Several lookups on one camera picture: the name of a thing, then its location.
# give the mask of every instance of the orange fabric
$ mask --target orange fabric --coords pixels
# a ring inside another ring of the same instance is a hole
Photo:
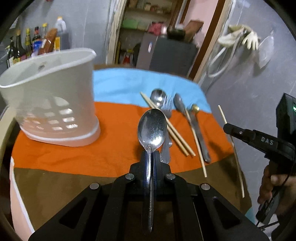
[[[100,177],[118,177],[139,161],[142,146],[137,139],[140,117],[148,108],[135,105],[96,102],[101,134],[94,143],[83,147],[65,147],[30,140],[21,131],[12,157],[15,167]],[[198,113],[198,120],[212,163],[233,153],[230,143],[212,114]],[[185,157],[173,141],[170,148],[172,172],[201,167],[191,129],[184,116],[173,111],[172,124],[197,154]]]

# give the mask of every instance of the round table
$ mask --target round table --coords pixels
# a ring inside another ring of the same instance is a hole
[[[93,83],[101,128],[94,143],[76,148],[58,146],[30,140],[22,131],[16,139],[10,168],[11,211],[15,231],[22,240],[28,240],[89,184],[111,183],[140,160],[143,148],[137,139],[137,126],[149,109],[140,91],[150,96],[155,88],[172,96],[178,92],[187,107],[193,103],[200,107],[196,117],[212,159],[206,165],[208,178],[204,178],[198,155],[186,157],[173,141],[172,173],[189,183],[207,182],[243,214],[252,213],[245,181],[245,198],[241,197],[231,144],[197,84],[178,76],[125,68],[96,70]],[[170,121],[197,153],[185,117],[174,109]]]

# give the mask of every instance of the container rim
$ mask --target container rim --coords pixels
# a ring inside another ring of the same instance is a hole
[[[45,55],[42,55],[42,56],[38,56],[37,58],[44,58],[48,55],[56,55],[56,54],[60,54],[60,52],[76,52],[76,51],[85,51],[85,52],[89,52],[89,53],[92,53],[84,58],[81,58],[81,59],[78,59],[78,60],[75,60],[75,61],[72,61],[72,62],[69,62],[69,63],[66,63],[66,64],[61,64],[59,66],[56,66],[56,67],[53,67],[53,68],[50,68],[48,70],[45,70],[45,71],[42,71],[40,73],[37,73],[27,79],[24,79],[22,81],[19,81],[17,83],[13,83],[13,84],[10,84],[10,85],[1,85],[0,84],[0,88],[11,88],[11,87],[15,87],[15,86],[18,86],[18,85],[21,85],[21,84],[24,84],[24,83],[27,83],[27,82],[30,82],[34,79],[37,79],[37,78],[40,78],[40,77],[43,77],[47,74],[51,74],[51,73],[55,73],[59,70],[62,70],[62,69],[65,69],[65,68],[69,68],[69,67],[74,67],[74,66],[77,66],[79,64],[84,64],[86,62],[89,62],[91,60],[93,60],[95,57],[96,57],[96,52],[90,48],[74,48],[74,49],[67,49],[67,50],[62,50],[62,51],[59,51],[59,52],[51,52],[51,53],[47,53]],[[13,68],[15,68],[16,66],[13,65],[12,67],[10,67],[9,69],[7,69],[5,72],[7,72],[8,70],[9,71],[12,71]],[[5,72],[0,76],[0,81],[1,81],[1,78],[4,78],[5,76]]]

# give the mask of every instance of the pink wall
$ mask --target pink wall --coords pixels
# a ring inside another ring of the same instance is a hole
[[[191,0],[184,20],[184,25],[190,20],[204,21],[202,32],[206,35],[214,15],[218,0]]]

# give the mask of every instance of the silver bolt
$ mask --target silver bolt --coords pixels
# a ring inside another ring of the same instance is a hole
[[[167,179],[169,179],[169,180],[174,180],[176,176],[175,176],[173,173],[168,173],[168,174],[166,175],[166,177],[167,177]]]
[[[132,173],[128,173],[128,174],[126,174],[126,179],[127,179],[127,180],[132,180],[134,177],[135,177],[135,175],[132,174]]]
[[[210,185],[207,184],[207,183],[203,183],[203,184],[202,184],[202,189],[207,191],[207,190],[210,189]]]
[[[89,185],[89,188],[92,189],[92,190],[96,190],[99,188],[99,184],[98,183],[92,183],[91,185]]]

